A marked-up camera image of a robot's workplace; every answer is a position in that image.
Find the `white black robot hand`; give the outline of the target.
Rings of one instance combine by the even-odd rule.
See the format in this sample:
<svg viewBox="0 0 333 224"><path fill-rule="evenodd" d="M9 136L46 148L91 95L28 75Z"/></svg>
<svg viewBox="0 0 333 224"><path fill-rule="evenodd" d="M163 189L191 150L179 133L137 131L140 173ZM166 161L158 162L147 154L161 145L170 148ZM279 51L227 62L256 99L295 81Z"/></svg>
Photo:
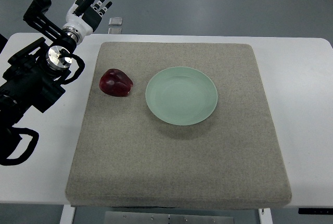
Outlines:
<svg viewBox="0 0 333 224"><path fill-rule="evenodd" d="M66 24L62 30L74 39L77 45L96 31L102 17L111 7L106 0L75 0L66 14Z"/></svg>

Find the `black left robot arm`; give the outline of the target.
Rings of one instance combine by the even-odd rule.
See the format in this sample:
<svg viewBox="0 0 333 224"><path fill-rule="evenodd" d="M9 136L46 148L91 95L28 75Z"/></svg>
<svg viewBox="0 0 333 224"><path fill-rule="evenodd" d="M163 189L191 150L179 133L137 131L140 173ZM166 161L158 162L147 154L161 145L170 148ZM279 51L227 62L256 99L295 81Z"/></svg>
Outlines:
<svg viewBox="0 0 333 224"><path fill-rule="evenodd" d="M84 61L73 52L78 37L47 19L51 0L33 0L23 19L43 37L10 57L1 86L1 165L15 166L33 153L39 134L17 124L30 107L48 110L64 93L63 85L83 72Z"/></svg>

